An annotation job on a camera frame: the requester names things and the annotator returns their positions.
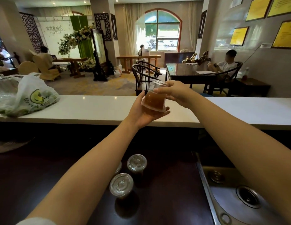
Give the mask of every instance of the cup with brown liquid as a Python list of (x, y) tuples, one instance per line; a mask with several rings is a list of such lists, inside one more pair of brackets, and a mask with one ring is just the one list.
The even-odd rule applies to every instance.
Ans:
[(148, 109), (164, 112), (166, 110), (166, 94), (157, 94), (153, 92), (154, 88), (160, 87), (168, 87), (168, 84), (159, 80), (153, 80), (146, 96), (142, 99), (141, 104)]

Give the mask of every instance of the green fabric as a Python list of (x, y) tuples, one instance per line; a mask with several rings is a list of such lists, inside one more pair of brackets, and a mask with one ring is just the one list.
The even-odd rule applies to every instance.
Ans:
[[(87, 16), (70, 16), (70, 20), (73, 30), (79, 31), (85, 26), (88, 27)], [(91, 57), (92, 59), (94, 59), (91, 39), (79, 42), (78, 48), (81, 58)]]

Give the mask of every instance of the yellow certificate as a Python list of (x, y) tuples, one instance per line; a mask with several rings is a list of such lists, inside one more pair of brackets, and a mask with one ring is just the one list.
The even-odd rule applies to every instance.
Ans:
[(252, 0), (247, 19), (245, 21), (265, 18), (270, 1), (271, 0)]
[(245, 41), (245, 36), (247, 35), (249, 27), (239, 27), (235, 28), (230, 45), (242, 46)]
[(291, 0), (274, 0), (268, 17), (291, 13)]
[(272, 48), (291, 49), (291, 21), (286, 21), (281, 24)]

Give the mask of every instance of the sink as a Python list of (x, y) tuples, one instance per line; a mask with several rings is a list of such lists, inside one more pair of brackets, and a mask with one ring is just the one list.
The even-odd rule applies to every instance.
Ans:
[(215, 225), (288, 224), (236, 168), (202, 166), (196, 157)]

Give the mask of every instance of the bag with avocado print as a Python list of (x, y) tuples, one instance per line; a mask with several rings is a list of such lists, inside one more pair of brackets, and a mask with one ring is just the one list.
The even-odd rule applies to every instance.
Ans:
[(8, 117), (19, 117), (38, 110), (59, 101), (59, 94), (51, 87), (47, 86), (39, 73), (29, 75), (12, 76), (19, 82), (16, 97), (10, 99), (0, 107), (0, 113)]

